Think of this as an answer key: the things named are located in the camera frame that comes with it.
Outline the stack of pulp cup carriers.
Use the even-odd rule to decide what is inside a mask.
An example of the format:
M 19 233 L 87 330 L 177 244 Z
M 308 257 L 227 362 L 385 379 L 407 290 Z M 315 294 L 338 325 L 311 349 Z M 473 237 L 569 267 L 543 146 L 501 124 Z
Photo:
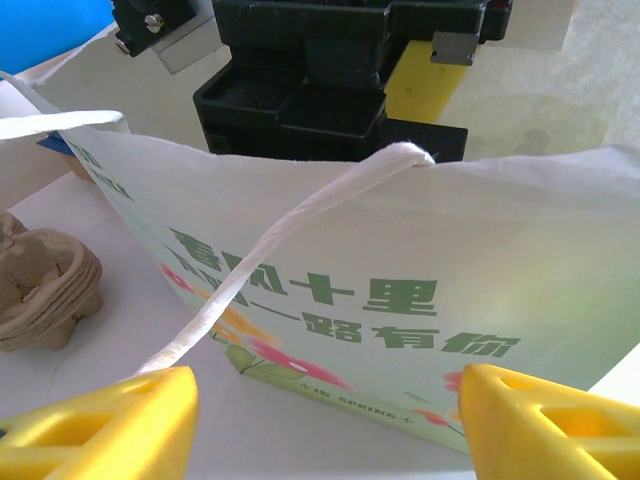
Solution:
M 103 305 L 102 265 L 75 237 L 0 211 L 0 352 L 60 350 Z

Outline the brown cardboard napkin box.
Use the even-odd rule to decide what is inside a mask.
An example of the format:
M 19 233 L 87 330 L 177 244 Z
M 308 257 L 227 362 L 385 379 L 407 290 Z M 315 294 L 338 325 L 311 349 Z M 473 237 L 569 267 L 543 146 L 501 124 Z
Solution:
M 87 171 L 87 169 L 85 168 L 85 166 L 81 163 L 81 161 L 76 158 L 74 155 L 72 154 L 63 154 L 62 155 L 66 165 L 69 167 L 69 169 L 74 173 L 75 176 L 77 176 L 78 178 L 81 178 L 89 183 L 94 184 L 95 181 L 93 179 L 93 177 L 91 176 L 91 174 Z

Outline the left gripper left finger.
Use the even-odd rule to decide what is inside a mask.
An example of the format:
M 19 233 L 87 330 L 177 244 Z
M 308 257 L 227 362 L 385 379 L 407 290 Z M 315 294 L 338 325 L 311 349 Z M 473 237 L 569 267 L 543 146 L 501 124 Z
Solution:
M 185 480 L 198 409 L 181 366 L 0 419 L 0 480 Z

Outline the printed paper takeout bag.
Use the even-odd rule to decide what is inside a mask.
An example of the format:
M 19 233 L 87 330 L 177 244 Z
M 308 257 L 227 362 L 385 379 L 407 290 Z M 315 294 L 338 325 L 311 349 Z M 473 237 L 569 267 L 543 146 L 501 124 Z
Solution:
M 224 261 L 211 301 L 144 372 L 166 369 L 243 295 L 240 347 L 370 407 L 440 413 L 445 375 L 492 363 L 589 387 L 640 342 L 640 152 L 524 152 L 506 103 L 485 158 L 386 147 L 361 163 L 207 154 L 82 121 L 115 206 L 177 263 Z

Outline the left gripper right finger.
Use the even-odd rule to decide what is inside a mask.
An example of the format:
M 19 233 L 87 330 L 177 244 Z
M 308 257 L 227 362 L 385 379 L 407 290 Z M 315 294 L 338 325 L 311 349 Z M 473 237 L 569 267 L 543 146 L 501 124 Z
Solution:
M 640 480 L 640 407 L 488 364 L 458 406 L 477 480 Z

